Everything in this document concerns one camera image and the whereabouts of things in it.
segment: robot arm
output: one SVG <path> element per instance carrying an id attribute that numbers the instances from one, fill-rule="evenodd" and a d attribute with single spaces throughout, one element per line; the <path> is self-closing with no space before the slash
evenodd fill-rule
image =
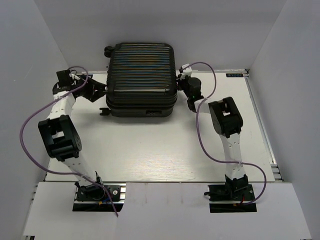
<path id="1" fill-rule="evenodd" d="M 196 112 L 204 97 L 201 94 L 201 81 L 191 77 L 192 69 L 188 64 L 180 68 L 177 78 L 179 90 L 183 90 L 188 97 L 187 104 L 191 111 Z M 240 151 L 240 132 L 243 119 L 232 97 L 221 101 L 207 99 L 199 109 L 200 113 L 210 114 L 213 127 L 219 134 L 226 162 L 238 162 L 226 164 L 225 188 L 230 193 L 231 199 L 243 194 L 248 187 L 248 177 L 242 165 Z"/>
<path id="2" fill-rule="evenodd" d="M 69 70 L 57 72 L 59 82 L 53 87 L 53 98 L 58 99 L 68 91 L 83 84 L 83 79 L 71 74 Z M 91 102 L 105 95 L 105 85 L 89 79 L 87 84 L 79 91 L 63 97 L 56 102 L 46 120 L 38 123 L 44 146 L 51 158 L 64 163 L 72 172 L 80 173 L 90 180 L 103 184 L 101 178 L 81 154 L 82 143 L 79 134 L 71 121 L 71 112 L 77 97 L 85 97 Z M 93 199 L 100 199 L 104 191 L 80 176 L 77 176 L 77 187 L 81 192 Z"/>

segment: white panel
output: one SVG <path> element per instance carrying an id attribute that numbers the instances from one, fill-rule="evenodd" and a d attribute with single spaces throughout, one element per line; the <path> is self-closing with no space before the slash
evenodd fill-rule
<path id="1" fill-rule="evenodd" d="M 251 84 L 282 177 L 320 239 L 320 2 L 288 0 L 252 65 Z"/>
<path id="2" fill-rule="evenodd" d="M 253 189 L 258 194 L 261 183 Z M 289 183 L 269 183 L 257 212 L 210 213 L 206 183 L 128 183 L 119 218 L 72 212 L 71 182 L 41 182 L 24 231 L 36 240 L 301 240 L 310 233 Z"/>
<path id="3" fill-rule="evenodd" d="M 209 95 L 214 87 L 212 73 L 193 73 L 202 81 L 202 93 Z M 95 74 L 106 82 L 105 74 Z M 270 155 L 266 150 L 248 88 L 243 77 L 217 74 L 217 89 L 212 101 L 232 96 L 243 118 L 240 148 L 244 162 L 264 169 L 268 181 L 274 181 Z M 165 118 L 119 118 L 100 116 L 99 108 L 106 99 L 95 103 L 78 98 L 72 121 L 81 141 L 82 154 L 103 181 L 174 181 L 224 182 L 226 166 L 210 160 L 202 151 L 196 132 L 195 113 L 187 106 L 187 98 L 179 92 L 173 113 Z M 200 130 L 207 151 L 219 160 L 225 159 L 222 141 L 213 127 L 210 114 L 201 113 Z M 61 162 L 52 159 L 50 169 L 68 172 Z M 262 173 L 244 166 L 251 182 L 262 182 Z M 75 181 L 74 176 L 48 174 L 47 181 Z"/>
<path id="4" fill-rule="evenodd" d="M 35 2 L 68 64 L 104 71 L 104 48 L 130 41 L 172 45 L 177 66 L 249 68 L 286 0 Z"/>
<path id="5" fill-rule="evenodd" d="M 56 71 L 67 63 L 33 0 L 0 1 L 0 239 L 20 239 L 36 184 L 43 179 L 19 142 L 23 121 L 52 101 Z M 40 114 L 25 129 L 31 154 L 48 165 Z"/>

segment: black suitcase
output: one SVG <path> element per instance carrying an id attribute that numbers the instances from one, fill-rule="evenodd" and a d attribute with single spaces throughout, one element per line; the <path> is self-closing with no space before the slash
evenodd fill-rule
<path id="1" fill-rule="evenodd" d="M 116 117 L 167 117 L 177 100 L 173 48 L 164 43 L 120 43 L 110 58 L 106 103 Z"/>

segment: white board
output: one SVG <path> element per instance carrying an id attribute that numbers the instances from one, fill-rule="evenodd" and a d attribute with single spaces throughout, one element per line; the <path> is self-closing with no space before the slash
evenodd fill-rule
<path id="1" fill-rule="evenodd" d="M 202 93 L 209 95 L 214 87 L 212 73 L 193 73 L 202 81 Z M 93 78 L 106 82 L 106 74 Z M 243 118 L 240 148 L 244 162 L 260 166 L 269 182 L 274 181 L 271 157 L 266 149 L 257 117 L 243 77 L 226 77 L 217 73 L 213 101 L 233 97 Z M 78 98 L 71 119 L 82 140 L 82 154 L 106 182 L 224 182 L 224 164 L 215 163 L 202 151 L 196 132 L 196 115 L 179 92 L 173 113 L 165 118 L 118 118 L 100 116 L 106 107 L 105 97 L 91 103 Z M 215 132 L 210 114 L 199 117 L 202 140 L 207 151 L 224 160 L 224 150 Z M 262 173 L 244 166 L 250 182 L 262 182 Z M 68 172 L 61 162 L 52 159 L 49 169 Z M 74 176 L 48 174 L 47 181 L 76 181 Z"/>
<path id="2" fill-rule="evenodd" d="M 253 184 L 255 194 L 262 183 Z M 210 213 L 206 183 L 128 183 L 119 218 L 72 212 L 71 182 L 40 182 L 24 230 L 36 240 L 301 240 L 310 233 L 290 183 L 269 183 L 257 212 Z"/>

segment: white wall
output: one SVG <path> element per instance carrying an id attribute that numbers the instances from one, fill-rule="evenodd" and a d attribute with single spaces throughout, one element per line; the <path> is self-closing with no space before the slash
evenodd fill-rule
<path id="1" fill-rule="evenodd" d="M 52 100 L 56 71 L 67 63 L 33 0 L 0 1 L 0 239 L 22 234 L 36 184 L 44 173 L 27 158 L 19 142 L 23 121 Z M 26 128 L 30 152 L 42 164 L 48 155 L 36 118 Z"/>
<path id="2" fill-rule="evenodd" d="M 69 65 L 105 71 L 105 46 L 130 41 L 171 44 L 178 67 L 249 68 L 286 0 L 35 2 Z"/>
<path id="3" fill-rule="evenodd" d="M 280 172 L 320 239 L 320 1 L 288 0 L 250 70 Z"/>

